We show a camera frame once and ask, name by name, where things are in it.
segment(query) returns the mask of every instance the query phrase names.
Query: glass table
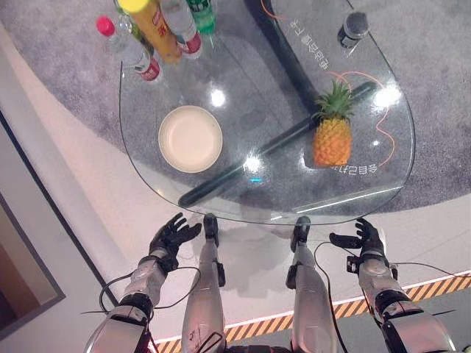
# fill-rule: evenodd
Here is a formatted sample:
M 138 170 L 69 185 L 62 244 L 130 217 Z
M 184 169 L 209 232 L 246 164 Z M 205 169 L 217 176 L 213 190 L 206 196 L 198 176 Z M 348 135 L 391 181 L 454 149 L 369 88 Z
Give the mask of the glass table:
M 214 11 L 199 58 L 163 65 L 155 85 L 121 72 L 121 131 L 145 183 L 188 210 L 263 224 L 349 221 L 394 197 L 414 160 L 411 111 L 371 36 L 340 45 L 350 4 L 219 0 Z M 332 81 L 357 98 L 352 153 L 348 165 L 317 168 L 314 100 Z M 222 129 L 222 152 L 200 173 L 172 168 L 159 150 L 160 123 L 182 105 L 203 107 Z

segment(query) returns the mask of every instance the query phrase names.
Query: yellow and black striped tape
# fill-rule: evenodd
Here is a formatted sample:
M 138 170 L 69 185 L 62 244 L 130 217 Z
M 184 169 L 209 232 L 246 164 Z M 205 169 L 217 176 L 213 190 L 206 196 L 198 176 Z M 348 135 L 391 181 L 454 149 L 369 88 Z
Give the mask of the yellow and black striped tape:
M 456 292 L 471 287 L 471 277 L 451 277 L 438 279 L 426 284 L 406 288 L 406 293 L 414 302 L 429 299 L 433 296 Z M 346 318 L 352 315 L 360 315 L 368 311 L 365 299 L 353 299 L 349 302 L 335 304 L 333 306 L 336 318 Z M 265 335 L 293 327 L 293 315 L 280 315 L 273 318 L 250 322 L 249 324 L 230 325 L 224 333 L 227 342 L 242 340 L 255 336 Z M 157 345 L 160 353 L 178 353 L 181 351 L 181 340 L 168 340 Z

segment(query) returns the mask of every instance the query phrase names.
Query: yellow bottle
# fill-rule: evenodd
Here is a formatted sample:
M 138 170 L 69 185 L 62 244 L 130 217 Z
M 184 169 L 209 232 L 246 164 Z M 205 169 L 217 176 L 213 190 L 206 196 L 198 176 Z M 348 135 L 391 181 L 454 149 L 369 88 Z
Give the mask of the yellow bottle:
M 177 63 L 182 51 L 163 19 L 157 0 L 118 0 L 166 63 Z

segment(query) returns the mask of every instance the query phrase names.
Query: beige bowl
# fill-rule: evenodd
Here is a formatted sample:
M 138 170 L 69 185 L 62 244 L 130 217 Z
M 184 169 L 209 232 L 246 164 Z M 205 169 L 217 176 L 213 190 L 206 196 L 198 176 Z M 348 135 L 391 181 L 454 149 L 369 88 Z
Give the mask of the beige bowl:
M 222 131 L 207 110 L 183 105 L 172 110 L 159 128 L 159 147 L 175 169 L 199 173 L 211 167 L 222 150 Z

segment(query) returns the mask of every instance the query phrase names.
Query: pineapple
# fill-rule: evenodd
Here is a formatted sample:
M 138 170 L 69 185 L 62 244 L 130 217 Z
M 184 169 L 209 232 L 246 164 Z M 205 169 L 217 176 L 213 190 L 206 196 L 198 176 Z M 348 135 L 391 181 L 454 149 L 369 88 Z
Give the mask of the pineapple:
M 332 82 L 332 93 L 320 96 L 316 103 L 321 107 L 317 116 L 321 119 L 314 134 L 314 164 L 319 167 L 345 165 L 350 158 L 352 135 L 351 92 L 346 85 Z

